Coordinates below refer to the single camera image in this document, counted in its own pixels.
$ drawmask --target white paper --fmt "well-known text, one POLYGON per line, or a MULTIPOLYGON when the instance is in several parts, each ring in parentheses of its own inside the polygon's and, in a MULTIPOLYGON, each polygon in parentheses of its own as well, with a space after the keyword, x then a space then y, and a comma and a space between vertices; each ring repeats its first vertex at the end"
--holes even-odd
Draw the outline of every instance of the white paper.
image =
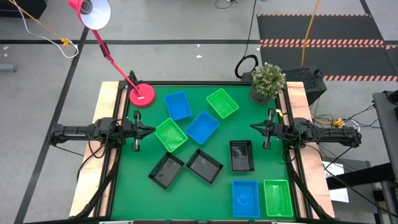
MULTIPOLYGON (((323 165, 326 167, 330 164, 330 162, 322 161, 323 165)), ((344 166, 342 164, 334 163, 330 164, 328 167, 328 171, 331 172, 333 175, 344 174, 344 166)), ((331 175, 325 171, 325 177, 330 177, 331 175)), ((329 190, 330 199, 337 201, 337 202, 346 202, 348 203, 348 192, 347 189, 336 189, 336 190, 329 190)))

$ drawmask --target lamp base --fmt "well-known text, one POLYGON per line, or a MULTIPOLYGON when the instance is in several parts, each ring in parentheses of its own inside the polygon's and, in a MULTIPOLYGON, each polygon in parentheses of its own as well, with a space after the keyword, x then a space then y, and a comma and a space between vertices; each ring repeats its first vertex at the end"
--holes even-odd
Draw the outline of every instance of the lamp base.
POLYGON ((134 90, 131 90, 130 92, 131 103, 137 107, 149 106, 155 100, 154 87, 148 84, 139 84, 137 87, 141 92, 141 94, 138 95, 134 90))

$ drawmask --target blue plastic bin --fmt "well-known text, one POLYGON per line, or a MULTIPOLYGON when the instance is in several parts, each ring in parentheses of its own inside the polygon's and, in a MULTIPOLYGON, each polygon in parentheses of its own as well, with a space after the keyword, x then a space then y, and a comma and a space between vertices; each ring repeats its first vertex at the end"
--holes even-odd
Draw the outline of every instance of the blue plastic bin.
POLYGON ((202 111, 186 128, 185 133, 199 144, 203 144, 218 125, 219 122, 214 117, 202 111))
POLYGON ((233 214, 235 217, 259 218, 259 187, 255 180, 232 182, 233 214))
POLYGON ((164 99, 166 100, 169 115, 174 121, 179 121, 192 115, 184 91, 167 95, 164 99))

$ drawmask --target lamp shade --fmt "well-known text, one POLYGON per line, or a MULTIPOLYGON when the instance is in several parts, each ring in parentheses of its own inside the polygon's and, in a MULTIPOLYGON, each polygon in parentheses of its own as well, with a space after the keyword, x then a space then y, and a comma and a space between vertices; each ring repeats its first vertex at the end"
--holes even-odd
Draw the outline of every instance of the lamp shade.
POLYGON ((81 22, 92 30, 102 29, 111 18, 108 0, 68 0, 81 22))

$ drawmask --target green plastic bin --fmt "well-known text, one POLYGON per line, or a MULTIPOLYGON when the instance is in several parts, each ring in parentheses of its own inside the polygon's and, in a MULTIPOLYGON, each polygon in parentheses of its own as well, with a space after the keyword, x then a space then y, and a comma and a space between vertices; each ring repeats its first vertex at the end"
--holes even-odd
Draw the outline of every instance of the green plastic bin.
POLYGON ((169 152, 176 150, 188 139, 171 118, 165 120, 156 128, 155 135, 169 152))
POLYGON ((264 180, 266 210, 269 217, 292 217, 293 207, 287 180, 264 180))
POLYGON ((207 96, 206 99, 222 119, 228 117, 239 108, 235 101, 222 88, 207 96))

